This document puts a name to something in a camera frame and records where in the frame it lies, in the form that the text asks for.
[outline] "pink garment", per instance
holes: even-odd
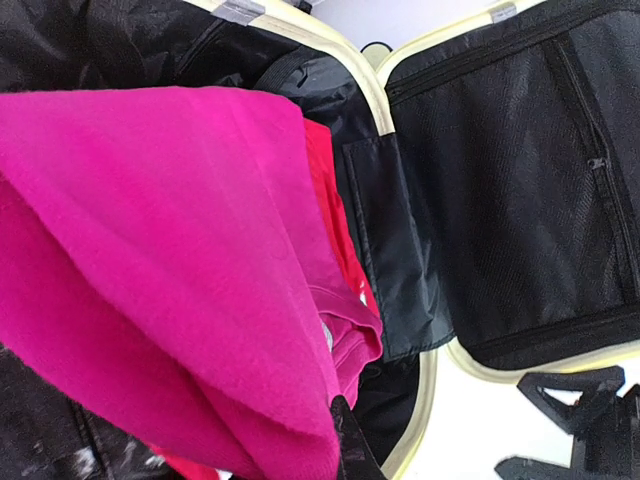
[[[357,364],[379,356],[381,327],[335,276],[299,109],[166,88],[0,110],[0,341],[176,455],[334,479],[328,406],[357,375],[338,379],[321,319],[336,362],[349,345]]]

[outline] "black plastic piece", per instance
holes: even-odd
[[[498,475],[504,480],[640,479],[640,386],[618,397],[616,392],[623,384],[620,367],[569,375],[525,375],[518,385],[522,393],[574,435],[571,466],[512,457],[496,466]],[[584,393],[575,405],[566,405],[546,389]]]
[[[331,402],[331,416],[340,439],[340,465],[336,480],[387,480],[376,463],[347,400],[338,395]],[[231,480],[244,480],[234,475]]]
[[[563,431],[580,435],[611,407],[624,382],[624,370],[610,367],[573,374],[529,373],[518,389]],[[576,405],[566,405],[547,389],[584,393]]]
[[[496,473],[505,480],[623,480],[628,477],[581,472],[530,458],[511,457],[496,466]]]

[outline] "black plastic bracket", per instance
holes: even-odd
[[[624,370],[610,367],[571,374],[529,373],[518,389],[564,432],[579,436],[611,407],[624,382]],[[547,389],[583,394],[576,405],[567,405],[547,393]]]
[[[574,435],[571,466],[511,457],[496,466],[504,480],[639,480],[640,386],[624,397],[624,370],[611,367],[575,374],[530,373],[518,388],[558,427]],[[580,391],[567,405],[548,389]]]

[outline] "white surface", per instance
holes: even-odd
[[[483,12],[495,0],[324,0],[311,15],[358,49],[371,42],[398,48],[416,38]]]
[[[627,376],[622,390],[626,392],[640,383],[640,359],[621,366]],[[515,386],[477,380],[441,351],[429,427],[405,478],[497,480],[493,468],[513,455],[568,465],[572,438]]]

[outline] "zipper track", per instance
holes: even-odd
[[[593,332],[594,328],[606,326],[638,317],[638,305],[620,307],[614,312],[603,312],[595,315],[567,319],[550,325],[525,330],[505,337],[489,340],[473,347],[467,347],[473,358],[488,361],[531,348],[533,345],[553,342],[563,337],[575,337],[577,332]]]
[[[583,80],[571,60],[574,54],[567,52],[567,48],[571,48],[568,36],[567,38],[552,39],[543,48],[561,93],[566,95],[565,102],[569,114],[578,124],[578,131],[587,149],[587,165],[594,175],[598,193],[603,198],[605,215],[611,225],[620,273],[622,274],[625,269],[624,274],[621,275],[623,299],[626,305],[633,305],[637,302],[640,293],[640,274],[633,238],[626,221],[613,171],[611,148],[590,106],[590,100],[582,86]],[[544,344],[564,336],[574,336],[576,332],[611,325],[629,315],[637,316],[637,306],[621,307],[619,313],[613,315],[596,313],[540,325],[523,332],[489,340],[471,347],[469,350],[476,359],[491,360],[532,345]]]
[[[425,91],[442,85],[460,75],[485,67],[493,62],[514,55],[532,45],[543,42],[561,33],[576,28],[593,18],[616,11],[640,11],[638,1],[617,0],[590,4],[572,10],[557,18],[535,25],[524,32],[512,34],[499,43],[478,47],[413,73],[406,78],[391,82],[387,94],[391,105],[404,102]]]
[[[213,17],[211,24],[198,36],[193,45],[191,45],[180,59],[176,67],[174,79],[179,79],[189,71],[198,55],[206,50],[213,41],[220,38],[220,31],[223,27],[225,27],[225,22],[220,18]]]
[[[611,197],[611,199],[613,200],[614,212],[607,213],[613,214],[608,216],[609,221],[611,222],[614,238],[618,236],[617,230],[619,230],[622,234],[621,242],[616,241],[616,249],[620,249],[620,247],[622,247],[623,250],[622,252],[618,251],[619,263],[620,260],[626,260],[631,272],[632,291],[627,294],[627,296],[630,296],[631,298],[625,298],[625,300],[627,302],[635,301],[640,290],[638,264],[636,261],[637,257],[635,255],[634,242],[631,238],[629,225],[626,220],[626,214],[622,206],[622,201],[620,199],[620,192],[617,187],[617,181],[612,170],[613,167],[611,165],[611,149],[607,144],[604,134],[600,130],[598,122],[593,114],[593,111],[591,110],[589,102],[581,86],[578,74],[574,69],[573,63],[571,62],[566,49],[562,46],[561,42],[556,40],[553,40],[552,42],[558,53],[558,56],[560,57],[560,60],[564,64],[567,79],[573,87],[573,94],[578,100],[580,109],[582,110],[582,113],[589,126],[589,135],[592,140],[592,147],[594,150],[593,153],[595,154],[593,158],[589,159],[589,167],[591,168],[593,175],[596,176],[596,183],[599,186],[602,186],[603,190],[606,190],[602,193],[605,193],[605,196],[606,193],[608,193],[609,197]]]

